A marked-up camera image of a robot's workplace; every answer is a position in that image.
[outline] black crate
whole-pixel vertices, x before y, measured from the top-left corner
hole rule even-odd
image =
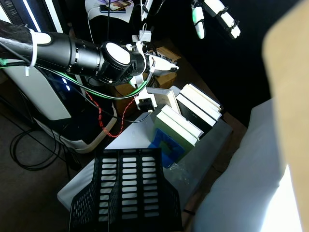
[[[164,178],[160,148],[97,154],[91,183],[71,204],[70,232],[182,229],[179,195]]]

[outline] blurry beige surface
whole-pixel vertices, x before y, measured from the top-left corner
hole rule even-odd
[[[303,231],[309,231],[309,1],[267,34],[263,47],[278,136],[290,166]]]

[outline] dark floor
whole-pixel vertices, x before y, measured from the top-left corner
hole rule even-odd
[[[164,44],[177,52],[177,49],[169,41],[164,41]],[[178,65],[180,71],[174,83],[176,86],[183,87],[188,82],[191,82],[215,97],[185,58],[182,57]],[[23,129],[28,129],[2,104],[0,104],[0,112]],[[196,210],[199,202],[209,192],[213,182],[227,168],[230,158],[238,148],[246,131],[246,128],[229,113],[224,114],[224,120],[233,128],[233,133],[216,159],[213,168],[207,173],[200,189],[189,202],[188,210]],[[70,214],[56,197],[59,190],[68,182],[65,163],[58,159],[48,168],[38,172],[30,172],[20,168],[10,157],[9,145],[11,140],[22,131],[1,115],[0,125],[0,182],[2,183],[0,188],[0,231],[66,231]],[[112,133],[117,134],[118,130],[119,125],[116,125],[112,129]],[[53,139],[43,132],[34,132],[33,136],[51,149],[53,148]],[[102,146],[106,146],[111,141],[111,138],[106,138]],[[22,157],[22,160],[28,163],[39,162],[50,154],[49,151],[46,151],[40,144],[27,136],[20,142],[17,152]],[[78,158],[82,165],[85,166],[93,159],[93,155],[79,155]],[[76,174],[77,172],[71,170],[72,176]],[[190,219],[192,219],[191,216],[186,213],[183,214],[184,225],[189,225]]]

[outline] white book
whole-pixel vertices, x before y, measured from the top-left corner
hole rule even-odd
[[[201,119],[203,119],[205,122],[207,122],[209,125],[213,127],[213,125],[216,123],[216,120],[214,120],[212,117],[210,117],[208,114],[203,112],[201,109],[199,109],[196,105],[194,105],[192,102],[190,102],[187,98],[179,94],[176,99],[181,102],[183,105],[185,105],[189,110],[191,110],[193,113],[195,113],[197,116],[199,116]]]
[[[165,131],[169,136],[171,136],[177,142],[179,142],[179,139],[177,139],[178,136],[185,139],[192,146],[195,146],[197,141],[199,141],[199,139],[190,134],[185,128],[183,128],[181,125],[179,125],[169,116],[167,116],[164,112],[161,111],[156,117],[165,123],[165,125],[162,128],[163,131]]]
[[[218,108],[219,110],[221,105],[219,103],[217,103],[215,100],[213,100],[212,98],[210,98],[209,96],[207,96],[207,94],[203,93],[201,90],[199,90],[198,88],[196,88],[194,85],[189,84],[189,87],[191,89],[193,89],[195,92],[197,92],[198,94],[200,94],[202,97],[204,97],[206,100],[208,100],[211,104],[213,104],[214,106],[216,106],[216,108]]]
[[[173,90],[164,89],[164,88],[151,88],[147,87],[148,93],[153,93],[156,103],[158,105],[168,105],[170,106],[175,112],[180,114],[180,110],[174,95]]]
[[[198,127],[196,127],[191,122],[187,121],[187,119],[185,119],[185,117],[183,117],[182,115],[175,112],[168,105],[164,106],[161,111],[164,112],[171,119],[173,119],[175,122],[177,122],[184,129],[186,129],[194,137],[199,138],[203,134],[202,130],[200,130]]]
[[[183,94],[187,99],[189,99],[191,102],[193,102],[196,106],[198,106],[200,109],[202,109],[205,113],[210,115],[215,120],[218,120],[222,115],[214,109],[214,105],[211,104],[209,101],[207,101],[205,98],[203,98],[200,94],[192,90],[188,85],[186,85],[181,91],[181,94]]]

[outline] robotic arm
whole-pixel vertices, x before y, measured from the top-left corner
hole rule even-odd
[[[164,75],[176,72],[178,66],[150,54],[144,54],[142,43],[127,44],[125,48],[105,42],[102,46],[53,32],[30,32],[0,20],[0,41],[23,57],[55,71],[95,76],[109,85],[127,83],[134,76],[149,72]],[[1,58],[12,58],[0,47]]]

